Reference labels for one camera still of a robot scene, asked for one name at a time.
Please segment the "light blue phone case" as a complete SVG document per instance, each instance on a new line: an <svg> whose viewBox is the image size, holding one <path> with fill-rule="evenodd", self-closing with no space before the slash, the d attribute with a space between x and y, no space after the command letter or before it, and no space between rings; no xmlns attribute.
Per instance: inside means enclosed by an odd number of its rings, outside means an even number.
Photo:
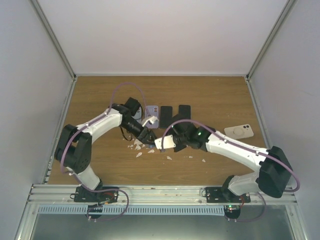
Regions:
<svg viewBox="0 0 320 240"><path fill-rule="evenodd" d="M139 109L136 111L133 118L138 121L138 120L142 119L142 116L143 116L143 109L141 107L139 107Z"/></svg>

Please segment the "lavender phone case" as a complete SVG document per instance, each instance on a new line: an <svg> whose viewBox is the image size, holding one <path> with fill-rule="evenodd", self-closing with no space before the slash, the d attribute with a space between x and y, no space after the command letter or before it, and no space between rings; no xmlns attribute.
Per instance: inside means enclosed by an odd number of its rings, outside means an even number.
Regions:
<svg viewBox="0 0 320 240"><path fill-rule="evenodd" d="M147 105L145 108L145 126L149 129L159 128L159 107L157 105Z"/></svg>

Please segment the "dark green smartphone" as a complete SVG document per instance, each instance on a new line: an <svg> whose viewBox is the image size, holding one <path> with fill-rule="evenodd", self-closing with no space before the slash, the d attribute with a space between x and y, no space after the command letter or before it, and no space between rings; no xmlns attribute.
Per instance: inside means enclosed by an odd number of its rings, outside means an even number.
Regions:
<svg viewBox="0 0 320 240"><path fill-rule="evenodd" d="M173 107L172 106L161 106L160 107L160 118L159 118L159 128L166 129L172 120Z"/></svg>

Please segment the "phone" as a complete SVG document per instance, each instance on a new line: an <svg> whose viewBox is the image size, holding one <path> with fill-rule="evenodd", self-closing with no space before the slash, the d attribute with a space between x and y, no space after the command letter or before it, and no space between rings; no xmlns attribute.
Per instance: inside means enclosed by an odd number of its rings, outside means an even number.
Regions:
<svg viewBox="0 0 320 240"><path fill-rule="evenodd" d="M191 106L185 104L179 105L178 114L181 115L184 119L191 119Z"/></svg>

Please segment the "blue magsafe phone case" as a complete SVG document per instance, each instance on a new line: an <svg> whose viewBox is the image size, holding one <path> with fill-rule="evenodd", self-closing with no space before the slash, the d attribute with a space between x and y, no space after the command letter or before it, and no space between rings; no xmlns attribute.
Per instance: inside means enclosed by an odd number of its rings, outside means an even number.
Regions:
<svg viewBox="0 0 320 240"><path fill-rule="evenodd" d="M161 153L164 153L166 150L165 149L158 149L157 147L156 147L156 145L154 145L154 144L147 144L146 145L149 149L152 149L152 150L157 150L157 151L160 151Z"/></svg>

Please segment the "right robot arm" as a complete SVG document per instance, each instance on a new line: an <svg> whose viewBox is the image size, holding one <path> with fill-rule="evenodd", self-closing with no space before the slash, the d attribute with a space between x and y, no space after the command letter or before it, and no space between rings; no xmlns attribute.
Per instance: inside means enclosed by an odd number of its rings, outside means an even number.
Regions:
<svg viewBox="0 0 320 240"><path fill-rule="evenodd" d="M232 139L209 126L202 126L175 115L170 121L167 135L172 136L174 151L186 147L222 155L234 160L253 172L230 175L221 187L221 196L228 203L246 193L263 192L272 198L281 198L292 176L292 167L284 151L255 147Z"/></svg>

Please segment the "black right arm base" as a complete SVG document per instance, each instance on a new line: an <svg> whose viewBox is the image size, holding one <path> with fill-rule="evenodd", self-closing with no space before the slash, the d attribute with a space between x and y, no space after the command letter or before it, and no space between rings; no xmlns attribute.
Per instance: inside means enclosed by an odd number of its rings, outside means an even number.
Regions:
<svg viewBox="0 0 320 240"><path fill-rule="evenodd" d="M250 195L245 193L242 195L235 195L228 189L224 189L222 186L211 186L204 188L204 195L207 203L250 203Z"/></svg>

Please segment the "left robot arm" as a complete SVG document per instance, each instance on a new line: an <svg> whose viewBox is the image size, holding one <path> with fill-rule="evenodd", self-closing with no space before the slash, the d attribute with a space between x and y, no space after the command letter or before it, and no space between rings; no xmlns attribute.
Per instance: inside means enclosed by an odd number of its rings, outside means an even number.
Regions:
<svg viewBox="0 0 320 240"><path fill-rule="evenodd" d="M62 129L54 158L59 161L62 173L74 176L86 189L85 195L90 201L98 202L103 197L102 180L91 167L92 145L98 138L121 127L145 145L155 143L156 135L148 126L157 122L158 117L149 115L138 122L134 115L140 107L140 103L130 97L125 104L110 104L86 123L68 124Z"/></svg>

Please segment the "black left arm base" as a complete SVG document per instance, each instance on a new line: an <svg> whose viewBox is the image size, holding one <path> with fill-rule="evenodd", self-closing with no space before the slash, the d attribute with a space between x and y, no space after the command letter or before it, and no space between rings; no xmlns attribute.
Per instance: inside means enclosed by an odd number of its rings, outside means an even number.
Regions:
<svg viewBox="0 0 320 240"><path fill-rule="evenodd" d="M118 187L103 186L101 189L103 192L92 192L83 186L79 186L76 188L75 193L70 194L70 198L76 203L110 204L118 201Z"/></svg>

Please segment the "white phone stand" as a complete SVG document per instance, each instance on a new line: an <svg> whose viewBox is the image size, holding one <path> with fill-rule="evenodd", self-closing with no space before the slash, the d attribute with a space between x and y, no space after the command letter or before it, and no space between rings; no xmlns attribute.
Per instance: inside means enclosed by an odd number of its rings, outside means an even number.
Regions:
<svg viewBox="0 0 320 240"><path fill-rule="evenodd" d="M224 134L235 140L247 139L254 136L254 132L249 124L226 127L224 128Z"/></svg>

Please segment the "white debris pile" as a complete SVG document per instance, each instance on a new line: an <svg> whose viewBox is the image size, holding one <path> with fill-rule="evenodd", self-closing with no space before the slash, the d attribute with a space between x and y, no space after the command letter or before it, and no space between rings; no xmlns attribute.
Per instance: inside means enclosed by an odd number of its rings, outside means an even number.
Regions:
<svg viewBox="0 0 320 240"><path fill-rule="evenodd" d="M144 144L135 138L133 138L129 142L129 144L127 145L127 148L129 150L131 150L132 152L134 152L134 156L136 158L139 158L142 155L153 154L156 152L154 147L151 147L150 145Z"/></svg>

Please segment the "aluminium front rail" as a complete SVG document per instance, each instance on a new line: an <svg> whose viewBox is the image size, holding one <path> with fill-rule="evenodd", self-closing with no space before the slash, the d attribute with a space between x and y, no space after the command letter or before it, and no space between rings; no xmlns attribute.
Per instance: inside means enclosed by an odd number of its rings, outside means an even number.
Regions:
<svg viewBox="0 0 320 240"><path fill-rule="evenodd" d="M78 185L34 184L28 203L72 204L70 195ZM130 205L208 205L204 186L200 185L120 185L126 192Z"/></svg>

